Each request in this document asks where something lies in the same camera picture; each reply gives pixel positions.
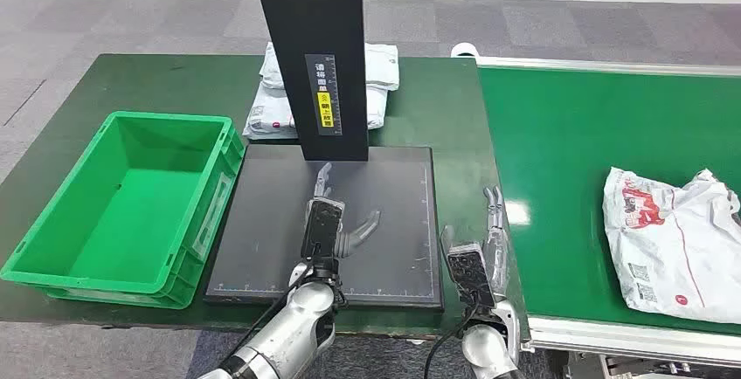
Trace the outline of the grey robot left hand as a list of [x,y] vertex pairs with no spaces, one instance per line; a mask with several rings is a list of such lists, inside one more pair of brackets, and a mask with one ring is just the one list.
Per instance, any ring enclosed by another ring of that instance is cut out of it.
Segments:
[[358,248],[373,234],[377,229],[381,210],[373,210],[365,220],[352,231],[344,231],[342,227],[343,211],[345,203],[334,200],[329,197],[331,188],[328,186],[329,172],[332,169],[332,163],[326,162],[318,171],[314,195],[312,201],[327,204],[331,209],[339,211],[339,222],[334,244],[333,256],[335,258],[347,258],[357,251]]

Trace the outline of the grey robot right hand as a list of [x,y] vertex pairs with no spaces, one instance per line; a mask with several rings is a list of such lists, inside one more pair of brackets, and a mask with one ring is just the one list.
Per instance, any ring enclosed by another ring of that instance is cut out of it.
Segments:
[[494,307],[507,299],[509,283],[509,238],[504,230],[504,201],[497,186],[486,186],[485,237],[465,244],[454,243],[454,228],[447,225],[440,234],[449,277],[459,300],[467,305],[479,302]]

